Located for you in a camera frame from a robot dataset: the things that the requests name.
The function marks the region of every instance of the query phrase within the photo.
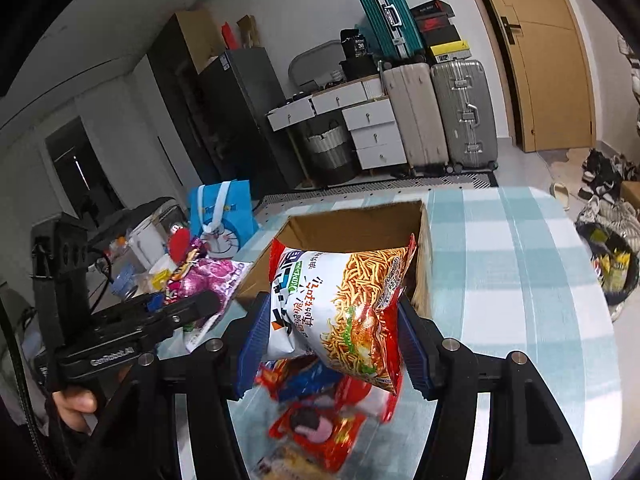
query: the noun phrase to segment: pile of shoes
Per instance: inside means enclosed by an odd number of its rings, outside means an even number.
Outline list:
[[[622,181],[638,179],[638,168],[624,155],[607,158],[602,152],[591,150],[582,168],[585,185],[580,188],[578,196],[584,200],[597,196],[614,205],[620,198]]]
[[[622,236],[631,250],[640,251],[640,222],[636,210],[629,202],[618,200],[611,205],[608,200],[592,196],[578,215],[576,223],[595,222]]]

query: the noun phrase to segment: silver suitcase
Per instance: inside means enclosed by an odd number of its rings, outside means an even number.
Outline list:
[[[448,164],[447,141],[429,65],[399,66],[383,72],[383,79],[409,165]]]
[[[431,67],[440,115],[456,172],[497,168],[494,108],[482,64],[460,59]]]

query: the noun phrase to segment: human hand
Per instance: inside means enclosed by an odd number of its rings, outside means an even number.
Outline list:
[[[98,401],[94,394],[79,386],[70,386],[63,392],[54,392],[53,402],[60,418],[68,427],[74,431],[89,433],[89,425],[82,414],[95,412]]]

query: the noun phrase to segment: blue gripper pad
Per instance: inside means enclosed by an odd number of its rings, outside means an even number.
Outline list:
[[[419,322],[420,318],[408,300],[398,301],[398,346],[409,373],[411,384],[426,399],[433,390],[433,383],[429,378],[429,360],[420,344],[412,322]]]
[[[265,294],[260,300],[262,304],[255,317],[254,325],[249,329],[244,345],[238,354],[238,371],[234,391],[239,399],[244,396],[247,390],[254,387],[258,365],[267,352],[271,297],[269,294]]]

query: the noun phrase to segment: ceiling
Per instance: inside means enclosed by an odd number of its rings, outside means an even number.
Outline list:
[[[137,62],[172,13],[195,2],[72,0],[40,36],[0,99],[0,136],[21,111],[76,75],[114,60],[130,60],[118,67]]]

